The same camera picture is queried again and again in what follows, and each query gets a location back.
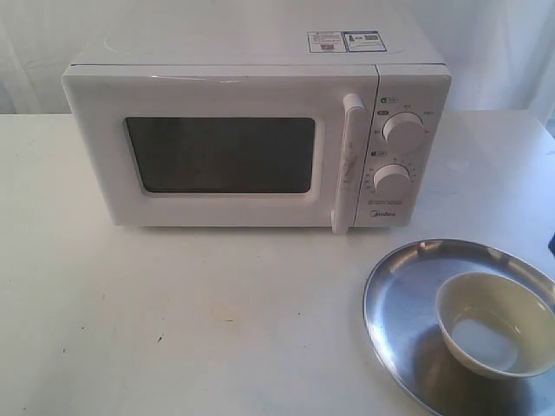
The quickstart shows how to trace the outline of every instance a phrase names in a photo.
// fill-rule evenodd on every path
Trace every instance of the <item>metal tray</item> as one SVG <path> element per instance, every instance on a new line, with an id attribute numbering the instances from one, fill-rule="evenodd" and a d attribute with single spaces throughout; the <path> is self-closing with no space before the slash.
<path id="1" fill-rule="evenodd" d="M 522 283 L 555 309 L 555 283 L 518 258 L 460 240 L 409 244 L 374 267 L 364 290 L 364 319 L 379 359 L 434 414 L 555 415 L 555 368 L 530 379 L 489 380 L 447 350 L 435 318 L 435 293 L 450 276 L 474 270 Z"/>

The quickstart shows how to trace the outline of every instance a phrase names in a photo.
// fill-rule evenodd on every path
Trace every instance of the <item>control knob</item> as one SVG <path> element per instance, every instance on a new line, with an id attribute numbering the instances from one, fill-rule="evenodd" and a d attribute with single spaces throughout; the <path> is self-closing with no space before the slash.
<path id="1" fill-rule="evenodd" d="M 410 175 L 405 166 L 385 165 L 374 175 L 374 187 L 380 199 L 402 199 L 410 191 L 411 185 Z"/>
<path id="2" fill-rule="evenodd" d="M 420 117 L 413 113 L 399 113 L 386 121 L 383 138 L 398 153 L 411 153 L 426 141 Z"/>

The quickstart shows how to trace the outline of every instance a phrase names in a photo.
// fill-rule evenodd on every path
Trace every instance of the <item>table surface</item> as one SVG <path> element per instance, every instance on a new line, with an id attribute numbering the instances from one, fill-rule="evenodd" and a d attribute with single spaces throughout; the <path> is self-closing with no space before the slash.
<path id="1" fill-rule="evenodd" d="M 462 238 L 555 276 L 555 141 L 445 114 L 408 227 L 113 226 L 70 115 L 0 116 L 0 413 L 423 415 L 376 359 L 362 291 L 399 245 Z"/>

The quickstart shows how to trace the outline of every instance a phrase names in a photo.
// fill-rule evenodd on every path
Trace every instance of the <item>white bowl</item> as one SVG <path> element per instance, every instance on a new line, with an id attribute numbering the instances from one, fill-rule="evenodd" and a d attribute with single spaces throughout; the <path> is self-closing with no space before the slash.
<path id="1" fill-rule="evenodd" d="M 508 278 L 462 273 L 438 289 L 443 339 L 463 366 L 492 379 L 532 377 L 555 364 L 555 315 Z"/>

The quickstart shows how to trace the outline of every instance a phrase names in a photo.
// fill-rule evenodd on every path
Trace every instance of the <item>brand logo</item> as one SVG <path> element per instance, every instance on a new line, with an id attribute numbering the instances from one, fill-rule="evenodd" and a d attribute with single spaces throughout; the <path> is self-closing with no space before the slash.
<path id="1" fill-rule="evenodd" d="M 378 210 L 373 210 L 370 213 L 371 217 L 394 217 L 395 214 L 394 212 L 387 212 L 387 211 L 378 211 Z"/>

